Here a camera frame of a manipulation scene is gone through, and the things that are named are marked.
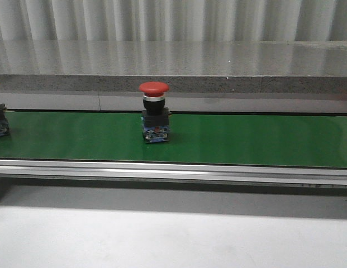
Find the red button front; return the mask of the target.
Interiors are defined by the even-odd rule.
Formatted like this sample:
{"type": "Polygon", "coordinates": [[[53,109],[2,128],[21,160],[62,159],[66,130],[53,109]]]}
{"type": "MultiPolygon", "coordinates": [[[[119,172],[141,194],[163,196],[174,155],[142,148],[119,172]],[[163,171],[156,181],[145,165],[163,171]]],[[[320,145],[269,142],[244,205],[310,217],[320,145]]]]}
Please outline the red button front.
{"type": "Polygon", "coordinates": [[[169,85],[163,82],[145,82],[139,86],[143,92],[144,110],[141,114],[142,136],[146,143],[166,142],[169,140],[169,116],[165,106],[164,93],[169,85]]]}

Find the grey granite counter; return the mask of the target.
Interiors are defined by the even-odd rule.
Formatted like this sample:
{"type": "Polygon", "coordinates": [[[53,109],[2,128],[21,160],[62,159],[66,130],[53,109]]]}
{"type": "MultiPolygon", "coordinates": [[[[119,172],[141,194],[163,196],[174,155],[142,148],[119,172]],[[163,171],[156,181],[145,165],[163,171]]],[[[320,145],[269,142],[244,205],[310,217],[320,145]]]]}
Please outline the grey granite counter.
{"type": "Polygon", "coordinates": [[[10,109],[139,111],[148,81],[172,111],[347,114],[347,41],[0,41],[10,109]]]}

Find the green conveyor belt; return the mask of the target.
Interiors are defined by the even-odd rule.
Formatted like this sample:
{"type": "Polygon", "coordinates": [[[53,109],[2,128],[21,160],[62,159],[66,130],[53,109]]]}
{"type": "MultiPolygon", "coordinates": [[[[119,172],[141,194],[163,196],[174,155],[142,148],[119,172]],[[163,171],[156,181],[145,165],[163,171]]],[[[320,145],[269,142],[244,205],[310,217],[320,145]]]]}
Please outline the green conveyor belt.
{"type": "Polygon", "coordinates": [[[347,168],[347,116],[174,114],[145,143],[138,113],[8,112],[0,158],[347,168]]]}

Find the white curtain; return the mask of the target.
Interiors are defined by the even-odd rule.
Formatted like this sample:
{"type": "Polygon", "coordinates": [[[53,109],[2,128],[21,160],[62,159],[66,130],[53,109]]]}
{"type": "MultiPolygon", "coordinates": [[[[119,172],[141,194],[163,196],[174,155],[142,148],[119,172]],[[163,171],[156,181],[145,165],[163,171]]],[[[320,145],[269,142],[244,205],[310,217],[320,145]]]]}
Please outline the white curtain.
{"type": "Polygon", "coordinates": [[[0,1],[0,40],[347,41],[347,1],[0,1]]]}

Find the aluminium conveyor frame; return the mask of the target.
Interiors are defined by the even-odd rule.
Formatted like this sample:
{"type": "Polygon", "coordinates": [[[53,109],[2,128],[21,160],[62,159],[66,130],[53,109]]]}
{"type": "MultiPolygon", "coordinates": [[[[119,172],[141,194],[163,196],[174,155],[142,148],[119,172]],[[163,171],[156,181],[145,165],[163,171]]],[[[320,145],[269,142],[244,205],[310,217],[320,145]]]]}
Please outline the aluminium conveyor frame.
{"type": "Polygon", "coordinates": [[[0,159],[0,178],[273,185],[347,189],[347,169],[0,159]]]}

